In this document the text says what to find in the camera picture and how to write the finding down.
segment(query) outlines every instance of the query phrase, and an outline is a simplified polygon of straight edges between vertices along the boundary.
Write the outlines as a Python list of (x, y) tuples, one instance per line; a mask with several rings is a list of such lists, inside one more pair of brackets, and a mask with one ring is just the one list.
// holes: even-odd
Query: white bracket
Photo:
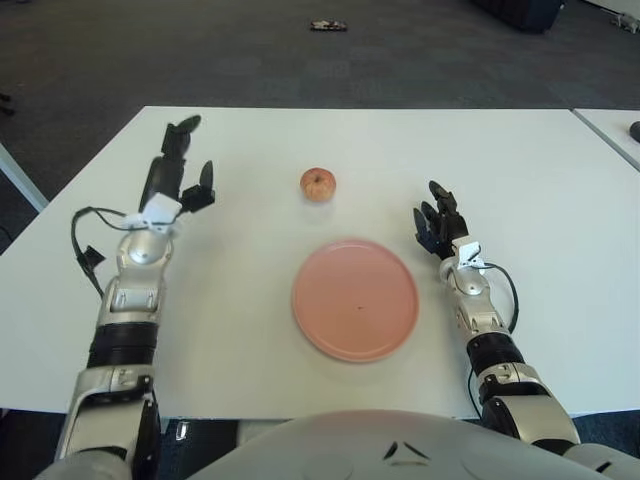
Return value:
[(162, 193), (156, 193), (147, 202), (141, 213), (127, 215), (123, 220), (124, 228), (148, 228), (167, 233), (174, 227), (176, 218), (182, 210), (182, 204)]
[(470, 235), (456, 238), (451, 242), (451, 246), (456, 256), (458, 270), (465, 267), (481, 268), (486, 266), (480, 258), (480, 242), (473, 240)]

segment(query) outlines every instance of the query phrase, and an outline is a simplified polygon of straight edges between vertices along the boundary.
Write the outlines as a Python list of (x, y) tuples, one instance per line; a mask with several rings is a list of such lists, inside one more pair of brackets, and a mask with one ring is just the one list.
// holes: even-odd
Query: small object on floor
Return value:
[(629, 13), (616, 13), (613, 14), (613, 20), (611, 20), (616, 27), (622, 28), (627, 32), (636, 33), (640, 30), (640, 20)]
[(631, 135), (631, 138), (633, 138), (636, 142), (640, 143), (640, 121), (633, 122), (631, 124), (631, 126), (629, 127), (629, 135)]
[(346, 22), (338, 22), (335, 20), (316, 20), (311, 22), (311, 30), (319, 32), (346, 32)]
[[(10, 102), (11, 101), (11, 96), (10, 95), (5, 95), (4, 93), (0, 93), (0, 101), (3, 102)], [(14, 113), (16, 113), (16, 111), (13, 108), (9, 108), (9, 107), (5, 107), (4, 105), (0, 105), (0, 112), (3, 112), (6, 115), (13, 115)]]
[(304, 172), (300, 188), (312, 202), (326, 202), (336, 191), (336, 179), (329, 170), (316, 167)]

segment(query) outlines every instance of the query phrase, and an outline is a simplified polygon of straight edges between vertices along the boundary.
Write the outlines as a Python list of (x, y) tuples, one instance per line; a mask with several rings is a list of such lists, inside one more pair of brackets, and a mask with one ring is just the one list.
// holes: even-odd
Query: black object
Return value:
[(191, 144), (191, 133), (200, 125), (200, 119), (199, 115), (194, 115), (178, 125), (167, 125), (162, 141), (163, 156), (156, 157), (151, 162), (140, 199), (140, 212), (156, 193), (179, 200), (184, 175), (184, 154)]
[(482, 418), (480, 423), (489, 430), (508, 435), (513, 438), (520, 438), (516, 423), (509, 412), (509, 409), (502, 400), (495, 398), (487, 402), (482, 409)]
[[(2, 100), (3, 102), (10, 102), (11, 96), (5, 95), (4, 93), (0, 93), (0, 100)], [(5, 107), (4, 105), (0, 105), (0, 112), (9, 116), (14, 115), (16, 113), (16, 111), (13, 108)]]
[(485, 333), (467, 345), (471, 368), (479, 375), (499, 363), (524, 363), (524, 358), (510, 336), (503, 333)]
[(416, 240), (429, 253), (442, 260), (453, 256), (451, 242), (469, 235), (467, 224), (457, 211), (458, 203), (453, 193), (447, 192), (437, 182), (429, 182), (429, 190), (436, 199), (438, 211), (429, 203), (422, 202), (420, 210), (413, 209), (416, 224)]
[(87, 368), (104, 365), (151, 365), (158, 324), (112, 323), (96, 328)]
[(472, 0), (520, 30), (543, 33), (553, 26), (564, 0)]
[(138, 441), (135, 448), (135, 458), (131, 465), (134, 480), (154, 479), (160, 465), (160, 415), (158, 402), (145, 402), (138, 428)]
[(209, 160), (200, 171), (200, 184), (187, 188), (182, 192), (180, 203), (183, 212), (197, 212), (214, 203), (216, 195), (213, 191), (213, 163)]
[(631, 135), (631, 138), (636, 142), (640, 143), (640, 122), (633, 122), (631, 124), (629, 127), (629, 135)]

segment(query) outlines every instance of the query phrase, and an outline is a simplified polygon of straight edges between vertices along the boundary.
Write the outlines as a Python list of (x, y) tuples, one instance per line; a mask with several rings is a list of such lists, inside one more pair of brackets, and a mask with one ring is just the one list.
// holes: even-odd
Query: table leg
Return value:
[(49, 204), (49, 201), (44, 198), (44, 195), (27, 177), (27, 174), (24, 173), (2, 143), (0, 143), (0, 170), (4, 172), (11, 183), (16, 186), (38, 213)]

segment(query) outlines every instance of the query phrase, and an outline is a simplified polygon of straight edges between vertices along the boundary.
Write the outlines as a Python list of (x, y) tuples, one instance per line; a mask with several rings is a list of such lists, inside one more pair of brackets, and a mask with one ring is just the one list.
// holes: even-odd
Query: black cable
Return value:
[(13, 242), (13, 235), (11, 235), (9, 233), (9, 230), (7, 230), (6, 228), (4, 228), (2, 225), (0, 225), (0, 230), (2, 230), (4, 232), (4, 234), (7, 236), (7, 238), (9, 239), (10, 242)]
[(469, 392), (469, 400), (471, 400), (471, 405), (473, 405), (473, 409), (476, 411), (478, 418), (482, 418), (480, 410), (476, 405), (476, 401), (473, 399), (473, 394), (471, 393), (471, 375), (473, 375), (473, 368), (469, 370), (469, 377), (467, 378), (467, 392)]
[(513, 333), (513, 331), (516, 329), (516, 325), (518, 324), (518, 316), (520, 315), (520, 300), (518, 299), (518, 291), (516, 290), (516, 285), (513, 283), (509, 272), (507, 272), (507, 270), (502, 268), (500, 265), (496, 265), (495, 263), (485, 263), (484, 265), (484, 267), (472, 266), (471, 268), (475, 268), (476, 270), (488, 270), (491, 268), (495, 268), (496, 270), (499, 270), (500, 273), (502, 273), (509, 282), (509, 286), (511, 287), (511, 295), (513, 296), (513, 314), (511, 315), (511, 322), (509, 322), (508, 330), (509, 333)]
[(78, 265), (80, 265), (80, 268), (82, 269), (86, 277), (91, 282), (91, 285), (94, 286), (94, 288), (98, 292), (98, 295), (100, 295), (100, 298), (102, 298), (102, 296), (104, 295), (104, 292), (102, 291), (102, 288), (98, 283), (98, 279), (96, 278), (96, 275), (93, 272), (93, 268), (91, 268), (91, 266), (87, 262), (87, 259), (84, 253), (82, 253), (82, 250), (80, 249), (80, 245), (78, 245), (78, 239), (76, 238), (76, 227), (78, 225), (78, 220), (80, 220), (86, 214), (91, 213), (92, 211), (93, 211), (93, 207), (85, 207), (73, 214), (73, 217), (71, 218), (71, 246), (73, 247), (73, 253), (76, 256), (76, 261), (78, 262)]
[[(476, 267), (472, 265), (471, 268), (475, 268), (476, 270), (488, 270), (491, 268), (495, 268), (496, 270), (499, 270), (509, 282), (509, 286), (511, 287), (511, 295), (513, 296), (513, 313), (511, 314), (511, 322), (509, 322), (509, 327), (507, 329), (509, 330), (509, 333), (513, 333), (513, 331), (516, 329), (516, 325), (518, 325), (518, 316), (520, 315), (520, 300), (518, 299), (518, 291), (516, 290), (516, 285), (513, 283), (509, 272), (507, 272), (507, 270), (502, 268), (500, 265), (496, 265), (495, 263), (485, 263), (484, 265), (484, 267)], [(469, 400), (471, 400), (471, 404), (473, 405), (473, 409), (476, 411), (478, 418), (482, 418), (480, 409), (476, 405), (476, 401), (473, 399), (473, 394), (471, 393), (472, 375), (473, 368), (469, 371), (469, 377), (467, 377), (467, 392), (469, 392)]]

